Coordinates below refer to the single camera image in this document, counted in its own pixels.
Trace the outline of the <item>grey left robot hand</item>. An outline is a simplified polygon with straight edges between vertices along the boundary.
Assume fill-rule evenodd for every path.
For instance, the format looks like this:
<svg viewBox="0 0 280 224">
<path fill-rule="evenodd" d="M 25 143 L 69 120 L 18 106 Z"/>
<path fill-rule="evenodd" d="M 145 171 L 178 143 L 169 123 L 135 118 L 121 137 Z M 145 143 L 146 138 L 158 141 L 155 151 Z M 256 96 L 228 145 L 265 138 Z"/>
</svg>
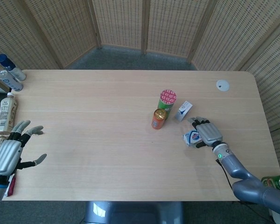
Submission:
<svg viewBox="0 0 280 224">
<path fill-rule="evenodd" d="M 9 137 L 0 145 L 0 179 L 8 179 L 18 169 L 34 167 L 42 163 L 47 157 L 42 154 L 38 159 L 21 162 L 22 151 L 32 135 L 42 135 L 43 126 L 35 126 L 23 133 L 30 120 L 16 124 Z"/>
</svg>

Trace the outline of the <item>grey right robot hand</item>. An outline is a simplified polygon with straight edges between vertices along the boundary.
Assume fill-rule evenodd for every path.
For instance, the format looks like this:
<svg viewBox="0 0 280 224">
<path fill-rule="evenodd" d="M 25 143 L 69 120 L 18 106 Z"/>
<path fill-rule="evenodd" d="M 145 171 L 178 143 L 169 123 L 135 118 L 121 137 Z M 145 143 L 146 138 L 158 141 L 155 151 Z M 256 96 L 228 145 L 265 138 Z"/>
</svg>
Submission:
<svg viewBox="0 0 280 224">
<path fill-rule="evenodd" d="M 216 147 L 223 142 L 223 136 L 218 128 L 207 118 L 192 117 L 188 118 L 188 122 L 198 131 L 201 142 L 196 144 L 196 148 L 204 146 Z"/>
</svg>

